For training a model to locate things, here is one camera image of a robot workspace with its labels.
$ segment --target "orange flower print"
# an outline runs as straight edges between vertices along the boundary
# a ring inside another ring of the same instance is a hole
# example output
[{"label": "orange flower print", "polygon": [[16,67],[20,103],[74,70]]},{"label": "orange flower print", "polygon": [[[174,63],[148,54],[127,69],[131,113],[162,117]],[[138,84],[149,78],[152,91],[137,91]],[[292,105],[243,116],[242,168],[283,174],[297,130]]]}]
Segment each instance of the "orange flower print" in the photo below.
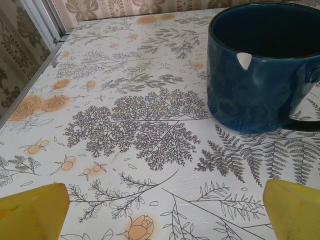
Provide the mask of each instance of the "orange flower print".
[{"label": "orange flower print", "polygon": [[189,68],[190,70],[193,69],[193,70],[195,70],[195,71],[198,72],[198,70],[202,69],[204,65],[203,65],[202,63],[199,63],[199,62],[196,62],[196,61],[191,62],[191,61],[189,60],[189,64],[185,64],[185,65],[183,65],[183,66],[189,66],[189,67],[190,67],[190,68]]},{"label": "orange flower print", "polygon": [[11,114],[8,121],[18,122],[29,118],[39,108],[40,102],[37,96],[26,96]]},{"label": "orange flower print", "polygon": [[99,164],[97,162],[93,162],[95,164],[95,166],[93,167],[93,172],[97,173],[99,171],[104,171],[105,173],[107,172],[107,170],[104,168],[104,166],[106,166],[107,164]]},{"label": "orange flower print", "polygon": [[111,43],[111,45],[109,46],[111,49],[114,49],[116,47],[119,47],[119,44],[118,43]]},{"label": "orange flower print", "polygon": [[202,67],[204,66],[202,63],[198,63],[198,62],[193,62],[192,64],[192,67],[195,69],[195,70],[200,70],[202,69]]},{"label": "orange flower print", "polygon": [[25,151],[28,151],[29,154],[36,154],[37,152],[39,152],[39,150],[44,150],[46,151],[46,146],[49,144],[48,140],[43,140],[41,141],[42,138],[40,138],[35,144],[31,144],[31,145],[25,145],[25,146],[21,146],[19,147],[19,149],[24,149]]},{"label": "orange flower print", "polygon": [[68,58],[71,56],[71,52],[69,51],[63,51],[63,54],[62,56],[60,57],[60,59],[63,59],[63,58]]},{"label": "orange flower print", "polygon": [[54,96],[49,98],[48,100],[41,102],[39,107],[42,111],[50,113],[61,109],[67,101],[68,98],[66,96]]},{"label": "orange flower print", "polygon": [[66,86],[68,86],[69,83],[70,83],[69,79],[62,79],[62,80],[59,80],[57,83],[55,83],[52,87],[53,87],[53,90],[63,89]]},{"label": "orange flower print", "polygon": [[86,81],[86,84],[80,87],[80,89],[86,89],[88,92],[90,92],[90,90],[95,88],[95,85],[95,81]]},{"label": "orange flower print", "polygon": [[131,220],[129,231],[125,231],[119,235],[126,236],[127,240],[148,240],[150,239],[153,231],[154,221],[148,215],[142,215],[134,222]]},{"label": "orange flower print", "polygon": [[163,20],[163,21],[167,21],[167,20],[172,20],[176,17],[176,15],[174,14],[164,14],[164,15],[161,15],[159,17],[160,20]]},{"label": "orange flower print", "polygon": [[128,43],[132,43],[133,41],[137,40],[138,38],[138,34],[131,34],[129,33],[129,36],[128,37],[125,37],[124,39],[129,39]]},{"label": "orange flower print", "polygon": [[148,25],[148,24],[154,24],[156,21],[157,21],[157,18],[155,16],[142,16],[136,20],[136,23],[140,25]]},{"label": "orange flower print", "polygon": [[72,169],[72,167],[75,164],[75,161],[76,161],[76,158],[74,156],[68,156],[67,157],[67,155],[65,155],[63,162],[60,162],[60,161],[55,161],[54,162],[55,164],[59,164],[60,166],[55,171],[53,171],[53,173],[51,173],[50,176],[55,174],[55,173],[57,173],[61,169],[63,171],[68,171],[68,170]]},{"label": "orange flower print", "polygon": [[130,36],[130,39],[131,39],[131,41],[135,41],[135,40],[137,40],[137,37],[138,37],[138,34],[135,33]]}]

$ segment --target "patterned wallpaper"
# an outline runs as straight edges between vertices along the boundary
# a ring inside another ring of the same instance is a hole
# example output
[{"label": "patterned wallpaper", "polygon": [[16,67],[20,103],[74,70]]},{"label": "patterned wallpaper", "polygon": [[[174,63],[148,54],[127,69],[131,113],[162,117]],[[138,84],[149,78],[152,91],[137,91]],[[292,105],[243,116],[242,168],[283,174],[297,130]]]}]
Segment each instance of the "patterned wallpaper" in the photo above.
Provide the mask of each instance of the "patterned wallpaper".
[{"label": "patterned wallpaper", "polygon": [[67,29],[83,20],[226,8],[275,0],[51,0]]},{"label": "patterned wallpaper", "polygon": [[0,118],[50,54],[19,0],[0,5]]}]

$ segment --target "metal frame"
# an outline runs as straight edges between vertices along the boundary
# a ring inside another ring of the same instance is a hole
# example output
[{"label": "metal frame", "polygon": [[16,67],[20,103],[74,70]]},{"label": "metal frame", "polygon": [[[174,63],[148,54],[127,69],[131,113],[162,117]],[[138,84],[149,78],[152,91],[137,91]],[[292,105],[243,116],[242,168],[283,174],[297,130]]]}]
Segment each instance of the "metal frame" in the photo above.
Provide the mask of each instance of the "metal frame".
[{"label": "metal frame", "polygon": [[56,17],[54,17],[55,11],[50,8],[48,3],[46,4],[47,9],[40,0],[21,0],[21,3],[39,31],[45,44],[49,50],[52,51],[56,46],[54,40],[58,42],[66,32],[64,26],[62,25],[63,29],[61,29],[61,24],[59,24]]},{"label": "metal frame", "polygon": [[25,86],[25,88],[22,90],[22,92],[19,94],[19,96],[14,100],[12,105],[9,107],[9,109],[5,112],[2,118],[0,118],[0,129],[4,126],[8,118],[11,116],[11,114],[15,111],[15,109],[18,107],[19,103],[24,99],[24,97],[27,95],[31,87],[35,84],[37,79],[40,77],[40,75],[43,73],[45,68],[48,66],[52,58],[56,55],[58,50],[61,48],[63,43],[59,42],[55,49],[51,52],[51,54],[47,57],[47,59],[43,62],[43,64],[40,66],[38,71],[34,74],[34,76],[30,79],[28,84]]}]

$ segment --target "floral tablecloth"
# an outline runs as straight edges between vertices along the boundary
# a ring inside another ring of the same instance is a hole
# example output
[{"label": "floral tablecloth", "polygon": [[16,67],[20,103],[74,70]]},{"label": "floral tablecloth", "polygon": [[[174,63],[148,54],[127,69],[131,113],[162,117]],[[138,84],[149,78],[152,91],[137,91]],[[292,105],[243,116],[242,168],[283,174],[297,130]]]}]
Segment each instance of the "floral tablecloth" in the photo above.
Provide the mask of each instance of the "floral tablecloth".
[{"label": "floral tablecloth", "polygon": [[[64,183],[61,240],[275,240],[265,183],[319,188],[320,133],[239,134],[211,116],[218,11],[80,24],[0,129],[0,197]],[[320,119],[319,87],[293,118]]]}]

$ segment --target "rose print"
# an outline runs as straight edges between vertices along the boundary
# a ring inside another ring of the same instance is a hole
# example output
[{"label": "rose print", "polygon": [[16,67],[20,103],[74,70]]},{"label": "rose print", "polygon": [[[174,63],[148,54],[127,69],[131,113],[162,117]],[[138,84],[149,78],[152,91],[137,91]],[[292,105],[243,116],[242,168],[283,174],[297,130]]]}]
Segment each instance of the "rose print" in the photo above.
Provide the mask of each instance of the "rose print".
[{"label": "rose print", "polygon": [[37,96],[25,97],[11,114],[8,121],[18,122],[29,118],[39,108],[40,102]]},{"label": "rose print", "polygon": [[129,231],[125,231],[119,235],[126,236],[127,240],[148,240],[153,231],[154,221],[148,215],[142,215],[131,223]]},{"label": "rose print", "polygon": [[39,106],[42,111],[50,113],[61,109],[67,101],[68,98],[66,96],[54,96],[43,101]]}]

